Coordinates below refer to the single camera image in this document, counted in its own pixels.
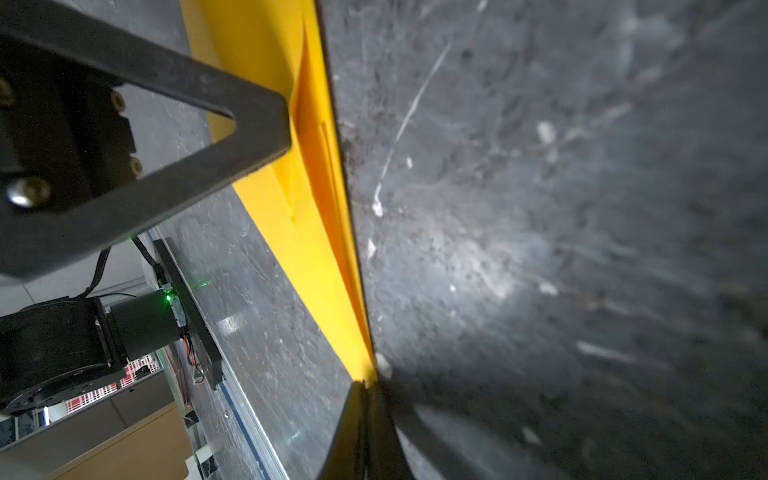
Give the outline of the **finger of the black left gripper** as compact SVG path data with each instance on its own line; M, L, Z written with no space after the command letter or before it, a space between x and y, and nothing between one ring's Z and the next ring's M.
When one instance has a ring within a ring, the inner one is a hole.
M122 243L283 156L288 105L192 57L176 1L1 5L1 278Z

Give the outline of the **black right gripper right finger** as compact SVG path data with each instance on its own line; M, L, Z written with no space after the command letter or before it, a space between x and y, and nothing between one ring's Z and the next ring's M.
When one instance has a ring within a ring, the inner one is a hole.
M367 390L366 447L368 479L414 479L379 383Z

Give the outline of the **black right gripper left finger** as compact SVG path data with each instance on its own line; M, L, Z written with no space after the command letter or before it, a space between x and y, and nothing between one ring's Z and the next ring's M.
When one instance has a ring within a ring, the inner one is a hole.
M319 480L360 480L366 471L366 387L351 384Z

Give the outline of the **yellow square paper sheet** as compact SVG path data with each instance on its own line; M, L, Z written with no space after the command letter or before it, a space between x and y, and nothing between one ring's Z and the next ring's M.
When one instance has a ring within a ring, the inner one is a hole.
M184 1L192 56L280 93L292 146L234 189L355 381L377 380L313 1Z

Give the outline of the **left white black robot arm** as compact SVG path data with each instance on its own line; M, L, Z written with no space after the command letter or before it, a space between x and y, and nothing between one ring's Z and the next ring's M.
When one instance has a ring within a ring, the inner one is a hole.
M120 88L232 120L224 139L145 174ZM283 156L279 93L55 1L1 5L1 279L23 283L111 248ZM182 340L211 387L222 354L164 241L143 248L154 291L105 306L90 290L1 319L1 409L50 406L123 378Z

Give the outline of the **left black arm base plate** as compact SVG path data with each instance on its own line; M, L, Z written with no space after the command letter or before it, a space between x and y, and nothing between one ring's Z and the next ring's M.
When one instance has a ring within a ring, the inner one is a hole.
M158 255L159 263L165 270L167 284L171 290L168 296L173 298L184 312L184 324L190 343L190 356L194 359L198 369L202 371L209 387L216 390L223 380L222 354L167 244L164 240L154 240L153 246Z

